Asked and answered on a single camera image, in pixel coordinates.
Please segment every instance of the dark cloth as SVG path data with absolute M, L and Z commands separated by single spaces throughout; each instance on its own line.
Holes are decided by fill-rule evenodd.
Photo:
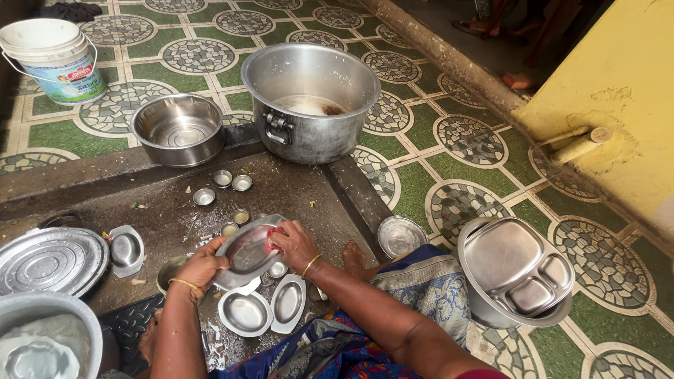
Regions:
M 96 4 L 87 3 L 56 3 L 50 7 L 39 7 L 34 14 L 35 18 L 58 18 L 72 22 L 94 21 L 94 16 L 103 13 Z

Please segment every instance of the lid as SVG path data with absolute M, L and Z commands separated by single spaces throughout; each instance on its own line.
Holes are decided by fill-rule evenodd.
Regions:
M 285 220 L 278 214 L 259 218 L 241 227 L 229 237 L 215 255 L 226 256 L 231 267 L 228 270 L 216 271 L 215 283 L 223 289 L 230 290 L 248 283 L 278 262 L 280 256 L 276 253 L 267 254 L 264 251 L 264 243 L 267 240 L 267 230 Z
M 0 295 L 57 291 L 79 297 L 108 264 L 108 244 L 93 231 L 33 229 L 0 247 Z
M 140 234 L 131 226 L 123 225 L 110 231 L 110 260 L 113 273 L 120 278 L 133 275 L 143 266 L 145 245 Z
M 429 243 L 428 235 L 419 224 L 403 216 L 391 216 L 379 224 L 379 245 L 389 258 L 411 252 Z
M 533 317 L 573 287 L 573 267 L 526 222 L 504 217 L 466 239 L 464 263 L 477 285 L 511 312 Z

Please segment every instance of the bracelet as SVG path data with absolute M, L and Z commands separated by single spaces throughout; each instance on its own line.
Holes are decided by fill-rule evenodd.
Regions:
M 183 279 L 171 278 L 171 279 L 169 279 L 168 281 L 169 281 L 169 282 L 168 282 L 169 284 L 171 284 L 171 282 L 178 282 L 178 283 L 183 283 L 183 284 L 185 284 L 185 285 L 189 285 L 190 287 L 192 287 L 192 288 L 196 289 L 197 291 L 199 291 L 199 293 L 201 293 L 202 296 L 205 295 L 205 293 L 202 291 L 202 289 L 200 289 L 199 287 L 197 287 L 196 285 L 194 285 L 194 284 L 192 284 L 192 283 L 190 283 L 190 282 L 188 282 L 188 281 L 184 281 Z
M 309 270 L 309 267 L 311 267 L 311 264 L 314 263 L 318 258 L 321 258 L 321 254 L 316 254 L 315 257 L 309 262 L 307 267 L 304 269 L 304 272 L 302 272 L 302 279 L 304 279 L 305 274 L 307 274 L 307 270 Z

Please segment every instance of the woman's hand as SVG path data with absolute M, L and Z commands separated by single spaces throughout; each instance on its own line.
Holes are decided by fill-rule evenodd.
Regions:
M 187 260 L 185 265 L 178 270 L 176 279 L 188 281 L 199 287 L 204 293 L 213 284 L 213 276 L 216 270 L 230 267 L 225 256 L 215 256 L 218 248 L 227 240 L 227 237 L 215 237 L 206 245 L 198 248 L 194 255 Z M 196 298 L 202 296 L 197 291 L 192 291 Z
M 301 274 L 318 254 L 313 236 L 308 234 L 297 220 L 283 221 L 278 226 L 285 229 L 288 237 L 281 233 L 273 233 L 269 236 L 269 240 L 283 249 L 283 263 Z

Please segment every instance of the large aluminum pot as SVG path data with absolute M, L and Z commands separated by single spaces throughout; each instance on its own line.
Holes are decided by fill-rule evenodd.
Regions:
M 454 255 L 459 263 L 461 263 L 466 276 L 468 304 L 470 304 L 471 318 L 479 324 L 492 329 L 515 328 L 519 325 L 545 328 L 559 324 L 571 311 L 571 293 L 548 310 L 545 310 L 533 318 L 527 318 L 507 311 L 493 301 L 492 298 L 477 285 L 471 270 L 479 270 L 480 268 L 468 267 L 466 265 L 466 260 L 464 259 L 464 245 L 466 244 L 468 236 L 496 219 L 496 217 L 478 217 L 468 221 L 459 233 L 456 248 L 452 250 L 452 255 Z
M 89 330 L 91 354 L 86 379 L 95 379 L 99 373 L 119 368 L 119 347 L 110 329 L 101 327 L 94 312 L 82 300 L 65 293 L 31 291 L 0 297 L 0 337 L 16 326 L 59 314 L 81 318 Z
M 306 165 L 334 162 L 351 153 L 381 92 L 377 74 L 360 59 L 311 43 L 258 50 L 243 62 L 241 78 L 253 95 L 253 120 L 264 146 Z M 325 106 L 326 113 L 310 115 L 277 105 L 298 96 L 312 105 L 294 109 Z M 330 104 L 346 112 L 335 115 Z
M 215 158 L 224 147 L 222 111 L 197 94 L 168 94 L 140 107 L 131 132 L 153 161 L 194 167 Z

